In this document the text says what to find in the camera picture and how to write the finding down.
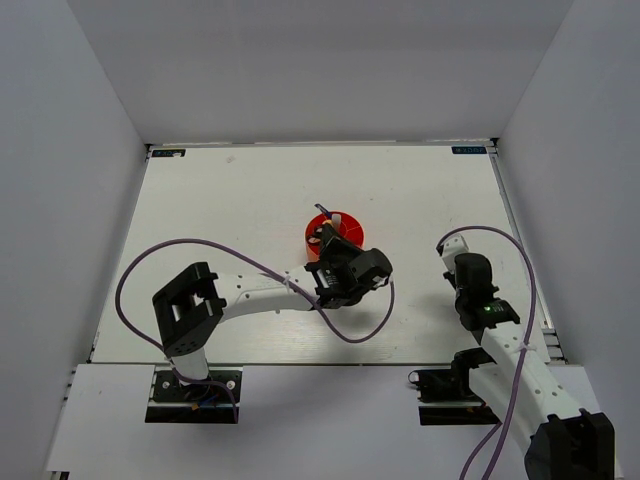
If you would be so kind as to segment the blue ballpoint pen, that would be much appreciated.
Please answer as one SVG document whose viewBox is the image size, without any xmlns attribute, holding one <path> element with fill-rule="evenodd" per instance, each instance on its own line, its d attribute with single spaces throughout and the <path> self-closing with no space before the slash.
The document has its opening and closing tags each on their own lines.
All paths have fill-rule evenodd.
<svg viewBox="0 0 640 480">
<path fill-rule="evenodd" d="M 316 203 L 315 207 L 322 213 L 322 215 L 327 218 L 327 219 L 331 219 L 332 218 L 332 213 L 326 209 L 323 205 L 321 205 L 320 203 Z"/>
</svg>

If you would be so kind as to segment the yellow highlighter marker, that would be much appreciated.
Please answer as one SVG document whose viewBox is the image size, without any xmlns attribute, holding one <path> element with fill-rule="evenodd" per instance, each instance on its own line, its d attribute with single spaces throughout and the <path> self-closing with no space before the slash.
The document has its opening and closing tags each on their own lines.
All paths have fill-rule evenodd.
<svg viewBox="0 0 640 480">
<path fill-rule="evenodd" d="M 341 215 L 338 213 L 334 213 L 331 216 L 331 223 L 333 225 L 333 227 L 338 230 L 340 228 L 340 225 L 342 223 L 342 219 L 341 219 Z"/>
</svg>

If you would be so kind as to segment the black handled scissors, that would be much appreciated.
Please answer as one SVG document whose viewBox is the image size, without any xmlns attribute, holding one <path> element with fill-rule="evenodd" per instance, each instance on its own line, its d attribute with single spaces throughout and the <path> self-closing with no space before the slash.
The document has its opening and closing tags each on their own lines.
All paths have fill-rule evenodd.
<svg viewBox="0 0 640 480">
<path fill-rule="evenodd" d="M 314 230 L 307 235 L 306 242 L 308 245 L 318 246 L 322 243 L 322 235 L 323 235 L 324 225 L 318 225 L 314 228 Z"/>
</svg>

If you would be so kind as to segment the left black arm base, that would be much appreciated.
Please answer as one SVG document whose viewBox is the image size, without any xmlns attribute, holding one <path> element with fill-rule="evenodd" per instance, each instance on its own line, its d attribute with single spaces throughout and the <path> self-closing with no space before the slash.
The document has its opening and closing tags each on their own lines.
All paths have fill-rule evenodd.
<svg viewBox="0 0 640 480">
<path fill-rule="evenodd" d="M 236 424 L 228 388 L 237 411 L 243 370 L 241 367 L 210 368 L 209 379 L 224 388 L 183 384 L 168 368 L 155 369 L 147 403 L 145 422 L 149 424 Z"/>
</svg>

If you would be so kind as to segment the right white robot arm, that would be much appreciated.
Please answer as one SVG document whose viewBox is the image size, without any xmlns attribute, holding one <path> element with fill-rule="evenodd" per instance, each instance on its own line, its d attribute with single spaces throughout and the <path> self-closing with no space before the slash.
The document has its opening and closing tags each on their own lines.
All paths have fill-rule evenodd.
<svg viewBox="0 0 640 480">
<path fill-rule="evenodd" d="M 615 430 L 554 376 L 511 305 L 498 298 L 489 260 L 464 249 L 441 254 L 454 307 L 478 346 L 474 359 L 453 371 L 461 397 L 479 396 L 524 455 L 530 479 L 612 479 Z"/>
</svg>

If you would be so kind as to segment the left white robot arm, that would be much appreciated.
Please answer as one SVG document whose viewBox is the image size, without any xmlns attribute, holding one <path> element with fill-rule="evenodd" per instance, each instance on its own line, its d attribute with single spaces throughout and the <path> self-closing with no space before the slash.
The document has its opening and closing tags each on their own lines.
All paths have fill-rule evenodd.
<svg viewBox="0 0 640 480">
<path fill-rule="evenodd" d="M 260 272 L 221 274 L 197 262 L 152 297 L 164 355 L 177 374 L 177 387 L 191 399 L 210 390 L 205 345 L 219 324 L 263 312 L 351 307 L 387 285 L 393 272 L 383 252 L 356 246 L 328 224 L 321 227 L 318 259 L 283 273 L 234 255 Z"/>
</svg>

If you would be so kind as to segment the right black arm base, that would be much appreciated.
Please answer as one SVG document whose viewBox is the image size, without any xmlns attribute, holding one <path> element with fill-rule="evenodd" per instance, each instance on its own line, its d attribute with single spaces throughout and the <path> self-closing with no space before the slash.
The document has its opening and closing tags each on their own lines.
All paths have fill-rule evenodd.
<svg viewBox="0 0 640 480">
<path fill-rule="evenodd" d="M 499 422 L 486 402 L 469 386 L 469 374 L 495 361 L 481 348 L 457 352 L 446 368 L 423 368 L 408 374 L 418 392 L 421 426 L 477 426 Z"/>
</svg>

